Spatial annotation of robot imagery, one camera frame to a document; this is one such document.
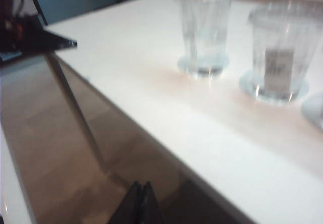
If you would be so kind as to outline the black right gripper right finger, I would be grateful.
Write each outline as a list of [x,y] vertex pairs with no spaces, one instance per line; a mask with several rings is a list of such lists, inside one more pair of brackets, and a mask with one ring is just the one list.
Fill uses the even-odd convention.
[[147,182],[143,188],[142,223],[165,223],[153,187],[150,182]]

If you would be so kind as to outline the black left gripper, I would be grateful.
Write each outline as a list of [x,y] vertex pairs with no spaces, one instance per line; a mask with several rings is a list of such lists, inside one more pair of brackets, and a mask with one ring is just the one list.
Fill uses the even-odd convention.
[[39,54],[77,47],[77,41],[44,30],[36,17],[24,16],[38,16],[34,0],[1,0],[1,53]]

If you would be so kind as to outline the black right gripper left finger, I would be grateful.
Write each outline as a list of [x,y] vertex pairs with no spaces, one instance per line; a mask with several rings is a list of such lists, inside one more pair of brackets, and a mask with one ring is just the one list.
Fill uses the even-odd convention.
[[141,193],[142,186],[138,181],[135,181],[109,219],[108,224],[137,223],[141,205]]

